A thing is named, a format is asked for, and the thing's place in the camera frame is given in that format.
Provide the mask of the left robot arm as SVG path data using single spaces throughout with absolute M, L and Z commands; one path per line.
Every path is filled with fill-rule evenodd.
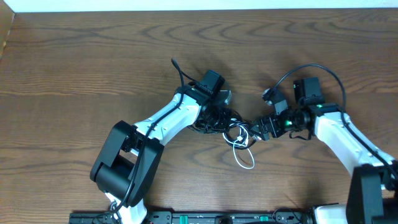
M 222 107 L 230 96 L 225 79 L 209 70 L 199 82 L 183 84 L 172 101 L 151 117 L 133 125 L 120 121 L 111 129 L 90 179 L 110 199 L 107 212 L 92 223 L 142 223 L 143 199 L 151 187 L 165 145 L 182 129 L 199 124 L 205 130 L 222 128 Z

